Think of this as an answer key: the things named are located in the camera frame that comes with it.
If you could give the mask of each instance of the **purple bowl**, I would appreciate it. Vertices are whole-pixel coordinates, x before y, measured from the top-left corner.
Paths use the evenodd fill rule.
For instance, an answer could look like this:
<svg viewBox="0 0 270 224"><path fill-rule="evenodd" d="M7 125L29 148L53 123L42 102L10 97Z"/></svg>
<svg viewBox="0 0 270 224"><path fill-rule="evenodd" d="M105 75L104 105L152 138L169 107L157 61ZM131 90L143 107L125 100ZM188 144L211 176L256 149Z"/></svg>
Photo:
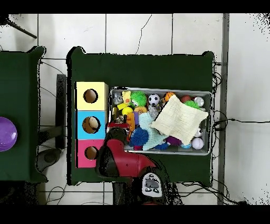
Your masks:
<svg viewBox="0 0 270 224"><path fill-rule="evenodd" d="M7 118L0 117L0 152L9 150L17 141L17 129Z"/></svg>

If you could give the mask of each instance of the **green tabletop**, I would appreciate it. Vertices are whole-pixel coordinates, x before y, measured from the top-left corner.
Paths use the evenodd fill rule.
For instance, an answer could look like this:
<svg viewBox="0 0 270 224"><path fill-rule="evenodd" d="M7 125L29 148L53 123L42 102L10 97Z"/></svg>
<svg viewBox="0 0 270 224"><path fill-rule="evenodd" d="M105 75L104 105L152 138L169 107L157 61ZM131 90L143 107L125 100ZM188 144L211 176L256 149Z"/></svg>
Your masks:
<svg viewBox="0 0 270 224"><path fill-rule="evenodd" d="M0 51L0 116L17 128L15 145L0 152L0 180L46 182L36 169L38 69L44 47L29 52Z"/></svg>
<svg viewBox="0 0 270 224"><path fill-rule="evenodd" d="M67 55L71 90L72 136L75 136L74 82L105 82L109 88L137 87L156 89L200 90L212 92L214 54L203 55L116 55L86 54L81 47L72 48ZM93 168L75 167L75 143L71 143L71 183L123 181L102 179ZM171 182L200 181L210 186L211 154L206 156L148 154L166 168Z"/></svg>

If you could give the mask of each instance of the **purple toy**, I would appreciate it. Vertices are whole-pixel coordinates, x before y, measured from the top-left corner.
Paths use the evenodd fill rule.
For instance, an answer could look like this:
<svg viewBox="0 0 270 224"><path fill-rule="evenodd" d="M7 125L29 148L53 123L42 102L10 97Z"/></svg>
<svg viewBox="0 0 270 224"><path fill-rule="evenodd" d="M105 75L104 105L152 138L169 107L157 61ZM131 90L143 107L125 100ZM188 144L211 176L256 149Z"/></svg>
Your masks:
<svg viewBox="0 0 270 224"><path fill-rule="evenodd" d="M17 129L7 118L0 117L0 152L9 150L16 143Z"/></svg>
<svg viewBox="0 0 270 224"><path fill-rule="evenodd" d="M166 138L166 141L170 143L171 145L181 145L182 143L181 140L174 138L172 136L169 136L168 138Z"/></svg>
<svg viewBox="0 0 270 224"><path fill-rule="evenodd" d="M135 125L139 124L139 113L137 111L134 111L134 118L135 118Z"/></svg>

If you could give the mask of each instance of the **colorful box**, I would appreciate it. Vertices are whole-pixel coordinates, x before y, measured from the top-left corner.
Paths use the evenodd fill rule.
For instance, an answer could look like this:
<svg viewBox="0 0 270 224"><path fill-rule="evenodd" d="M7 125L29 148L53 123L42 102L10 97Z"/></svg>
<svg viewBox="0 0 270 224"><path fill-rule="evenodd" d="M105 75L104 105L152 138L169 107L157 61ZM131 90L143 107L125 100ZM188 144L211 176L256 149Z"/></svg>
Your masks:
<svg viewBox="0 0 270 224"><path fill-rule="evenodd" d="M75 83L75 108L77 110L107 110L108 96L109 87L104 82Z"/></svg>
<svg viewBox="0 0 270 224"><path fill-rule="evenodd" d="M96 160L90 160L85 155L85 150L88 147L95 147L97 150L103 145L103 139L95 139L95 140L78 140L78 168L94 168L96 164Z"/></svg>
<svg viewBox="0 0 270 224"><path fill-rule="evenodd" d="M107 123L107 111L77 111L77 136L76 139L88 140L88 139L105 139L105 126ZM88 128L83 127L83 123L89 122L87 119L94 118L99 122L99 128L97 132L89 134L85 130Z"/></svg>

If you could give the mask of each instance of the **orange toy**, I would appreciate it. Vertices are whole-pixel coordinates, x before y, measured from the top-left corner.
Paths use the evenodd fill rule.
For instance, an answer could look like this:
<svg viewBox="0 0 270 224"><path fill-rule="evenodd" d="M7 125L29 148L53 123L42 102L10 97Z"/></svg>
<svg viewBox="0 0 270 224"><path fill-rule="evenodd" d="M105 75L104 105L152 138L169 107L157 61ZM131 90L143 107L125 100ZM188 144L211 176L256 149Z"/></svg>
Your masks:
<svg viewBox="0 0 270 224"><path fill-rule="evenodd" d="M129 113L127 115L127 124L129 125L129 135L127 137L127 141L130 141L130 136L132 132L135 130L135 116L134 113Z"/></svg>
<svg viewBox="0 0 270 224"><path fill-rule="evenodd" d="M164 96L165 101L168 102L173 95L175 95L173 92L167 92Z"/></svg>

